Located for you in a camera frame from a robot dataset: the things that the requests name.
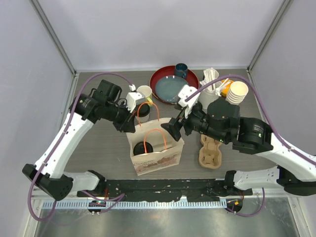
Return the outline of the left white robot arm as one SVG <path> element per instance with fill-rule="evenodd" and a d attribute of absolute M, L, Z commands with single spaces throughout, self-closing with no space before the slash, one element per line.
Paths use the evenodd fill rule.
<path fill-rule="evenodd" d="M 135 132 L 134 118 L 137 99 L 142 95 L 130 85 L 126 99 L 119 104 L 122 89 L 102 80 L 92 94 L 80 93 L 70 107 L 64 125 L 35 164 L 26 164 L 22 172 L 42 191 L 57 201 L 70 192 L 87 191 L 100 197 L 106 186 L 104 176 L 96 171 L 65 172 L 66 164 L 83 136 L 100 119 L 111 121 L 120 132 Z"/>

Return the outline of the brown paper takeout bag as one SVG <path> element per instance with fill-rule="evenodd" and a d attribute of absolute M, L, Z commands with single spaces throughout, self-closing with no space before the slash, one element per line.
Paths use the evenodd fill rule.
<path fill-rule="evenodd" d="M 157 170 L 178 165 L 180 162 L 184 140 L 175 141 L 172 136 L 161 127 L 171 118 L 160 118 L 138 123 L 134 133 L 126 133 L 130 146 L 130 158 L 138 176 Z M 135 156 L 133 148 L 138 142 L 148 142 L 154 151 Z"/>

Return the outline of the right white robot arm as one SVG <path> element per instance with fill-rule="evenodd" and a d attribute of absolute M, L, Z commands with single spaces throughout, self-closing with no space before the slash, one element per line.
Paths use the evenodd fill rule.
<path fill-rule="evenodd" d="M 188 116 L 182 109 L 176 118 L 161 124 L 175 141 L 196 131 L 223 144 L 232 144 L 243 154 L 257 155 L 276 164 L 275 167 L 257 171 L 226 172 L 223 189 L 229 195 L 255 188 L 283 188 L 297 196 L 316 193 L 316 157 L 294 146 L 284 145 L 277 139 L 271 127 L 258 118 L 240 116 L 239 106 L 217 99 L 208 105 L 207 111 L 196 103 Z"/>

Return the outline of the white paper cup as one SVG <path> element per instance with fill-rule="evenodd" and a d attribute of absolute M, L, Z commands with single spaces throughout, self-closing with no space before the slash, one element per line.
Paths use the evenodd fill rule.
<path fill-rule="evenodd" d="M 149 114 L 146 116 L 136 116 L 136 119 L 138 123 L 145 123 L 149 120 Z"/>

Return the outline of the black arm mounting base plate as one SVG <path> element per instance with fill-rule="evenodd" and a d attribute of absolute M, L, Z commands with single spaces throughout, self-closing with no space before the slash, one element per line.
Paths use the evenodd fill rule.
<path fill-rule="evenodd" d="M 115 198 L 125 194 L 123 201 L 178 202 L 182 196 L 188 202 L 218 201 L 220 197 L 251 196 L 251 189 L 241 191 L 216 179 L 134 179 L 107 180 L 98 197 Z"/>

